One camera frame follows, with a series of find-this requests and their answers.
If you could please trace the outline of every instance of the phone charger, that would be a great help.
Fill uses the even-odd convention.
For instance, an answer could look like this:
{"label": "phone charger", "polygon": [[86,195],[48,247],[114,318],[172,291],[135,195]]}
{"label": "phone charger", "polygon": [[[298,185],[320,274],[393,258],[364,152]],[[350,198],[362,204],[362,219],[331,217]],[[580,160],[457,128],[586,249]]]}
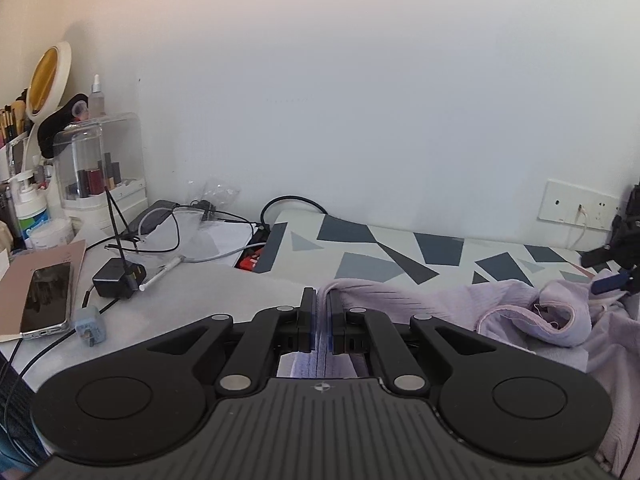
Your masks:
{"label": "phone charger", "polygon": [[100,311],[93,305],[81,308],[76,312],[74,327],[80,339],[87,345],[93,346],[107,339],[107,327]]}
{"label": "phone charger", "polygon": [[94,286],[102,298],[128,300],[146,278],[146,270],[140,264],[127,262],[129,274],[120,258],[112,258],[95,273]]}

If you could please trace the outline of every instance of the round mirror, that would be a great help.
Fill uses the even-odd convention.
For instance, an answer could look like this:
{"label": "round mirror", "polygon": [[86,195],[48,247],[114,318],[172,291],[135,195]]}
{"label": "round mirror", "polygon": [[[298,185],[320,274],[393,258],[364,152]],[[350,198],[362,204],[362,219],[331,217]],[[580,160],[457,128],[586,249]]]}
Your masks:
{"label": "round mirror", "polygon": [[31,92],[29,95],[29,104],[34,115],[37,115],[44,106],[51,86],[53,78],[56,76],[56,68],[58,66],[58,51],[55,47],[51,47],[44,53],[40,59],[33,78],[31,79]]}
{"label": "round mirror", "polygon": [[71,69],[71,46],[62,41],[40,58],[27,90],[27,115],[40,124],[58,109]]}

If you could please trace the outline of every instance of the pink notebook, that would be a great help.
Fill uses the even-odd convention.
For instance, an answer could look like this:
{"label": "pink notebook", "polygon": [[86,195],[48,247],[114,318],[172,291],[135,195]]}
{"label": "pink notebook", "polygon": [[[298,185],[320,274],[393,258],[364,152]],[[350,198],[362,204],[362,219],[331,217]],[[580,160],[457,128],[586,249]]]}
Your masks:
{"label": "pink notebook", "polygon": [[17,256],[0,280],[0,342],[20,338],[22,311],[27,300],[33,272],[43,267],[65,262],[71,263],[72,297],[75,296],[86,242],[79,240],[69,245]]}

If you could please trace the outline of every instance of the lavender cloth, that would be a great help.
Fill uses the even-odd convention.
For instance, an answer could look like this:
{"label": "lavender cloth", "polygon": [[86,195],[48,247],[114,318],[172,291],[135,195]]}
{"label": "lavender cloth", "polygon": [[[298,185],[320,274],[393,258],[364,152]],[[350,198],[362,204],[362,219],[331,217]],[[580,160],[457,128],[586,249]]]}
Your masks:
{"label": "lavender cloth", "polygon": [[[595,279],[610,274],[603,270]],[[608,391],[614,407],[600,453],[612,472],[619,475],[640,424],[640,399],[636,394],[640,391],[640,322],[630,319],[618,302],[623,293],[592,296],[589,288],[589,283],[556,280],[537,290],[507,280],[420,294],[384,283],[335,280],[318,291],[316,351],[297,354],[291,375],[355,377],[356,368],[362,366],[358,359],[352,362],[347,355],[330,352],[326,297],[331,290],[339,291],[345,308],[381,310],[393,322],[408,323],[414,314],[431,314],[596,378]],[[639,476],[640,449],[624,479],[636,480]]]}

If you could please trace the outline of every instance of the acrylic organizer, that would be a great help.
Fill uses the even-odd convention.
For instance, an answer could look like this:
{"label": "acrylic organizer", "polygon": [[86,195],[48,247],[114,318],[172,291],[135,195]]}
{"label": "acrylic organizer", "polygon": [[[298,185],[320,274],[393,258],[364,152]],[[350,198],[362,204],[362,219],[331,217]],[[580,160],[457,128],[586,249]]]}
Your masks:
{"label": "acrylic organizer", "polygon": [[146,201],[140,121],[135,114],[74,124],[56,134],[53,146],[63,209],[105,207],[105,187],[117,202]]}

